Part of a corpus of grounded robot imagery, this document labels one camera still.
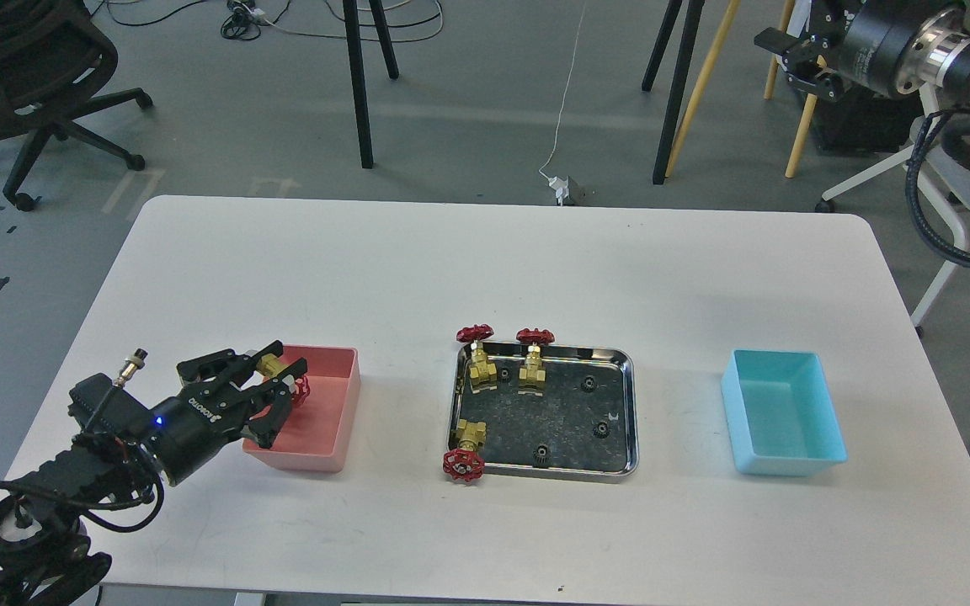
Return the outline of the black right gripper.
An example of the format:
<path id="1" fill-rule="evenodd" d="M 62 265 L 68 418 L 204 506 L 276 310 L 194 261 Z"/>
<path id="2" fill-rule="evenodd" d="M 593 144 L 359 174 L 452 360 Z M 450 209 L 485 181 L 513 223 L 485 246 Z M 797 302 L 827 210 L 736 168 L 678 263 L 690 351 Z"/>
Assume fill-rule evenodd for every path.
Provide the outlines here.
<path id="1" fill-rule="evenodd" d="M 845 92 L 843 78 L 818 58 L 832 61 L 847 34 L 846 24 L 813 27 L 806 37 L 766 28 L 754 37 L 754 45 L 781 58 L 789 86 L 823 100 L 839 100 Z"/>

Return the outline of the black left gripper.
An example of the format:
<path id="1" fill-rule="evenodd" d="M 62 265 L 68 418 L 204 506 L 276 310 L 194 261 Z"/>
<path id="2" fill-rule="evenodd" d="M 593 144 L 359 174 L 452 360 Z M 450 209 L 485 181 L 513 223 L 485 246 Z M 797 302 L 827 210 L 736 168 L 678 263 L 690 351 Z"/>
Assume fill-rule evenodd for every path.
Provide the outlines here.
<path id="1" fill-rule="evenodd" d="M 254 353 L 224 349 L 177 365 L 181 391 L 154 407 L 155 425 L 147 438 L 147 448 L 170 486 L 184 482 L 223 446 L 239 439 L 272 448 L 294 410 L 291 391 L 277 379 L 247 387 L 265 354 L 278 357 L 283 352 L 284 344 L 273 341 Z M 287 375 L 307 372 L 304 358 L 290 364 Z"/>

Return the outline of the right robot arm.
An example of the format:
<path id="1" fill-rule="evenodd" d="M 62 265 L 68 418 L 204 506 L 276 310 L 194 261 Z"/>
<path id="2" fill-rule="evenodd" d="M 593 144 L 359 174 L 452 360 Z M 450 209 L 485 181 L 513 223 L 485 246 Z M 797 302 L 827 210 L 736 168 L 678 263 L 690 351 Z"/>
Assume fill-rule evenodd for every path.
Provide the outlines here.
<path id="1" fill-rule="evenodd" d="M 766 28 L 754 44 L 777 56 L 789 85 L 823 101 L 852 88 L 890 99 L 940 89 L 970 103 L 970 28 L 963 1 L 813 1 L 800 37 Z"/>

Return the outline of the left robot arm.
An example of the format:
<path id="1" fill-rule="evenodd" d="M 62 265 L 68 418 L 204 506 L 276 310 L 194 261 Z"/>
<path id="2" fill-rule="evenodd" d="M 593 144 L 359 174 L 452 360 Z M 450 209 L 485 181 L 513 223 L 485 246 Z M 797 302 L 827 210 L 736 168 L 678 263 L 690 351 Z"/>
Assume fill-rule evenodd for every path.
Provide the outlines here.
<path id="1" fill-rule="evenodd" d="M 125 391 L 146 350 L 119 375 L 92 375 L 70 391 L 80 431 L 66 451 L 22 478 L 0 481 L 0 605 L 69 605 L 107 575 L 112 557 L 91 551 L 86 522 L 138 532 L 177 486 L 224 446 L 274 445 L 309 394 L 307 361 L 282 360 L 274 341 L 180 362 L 181 391 L 147 409 Z"/>

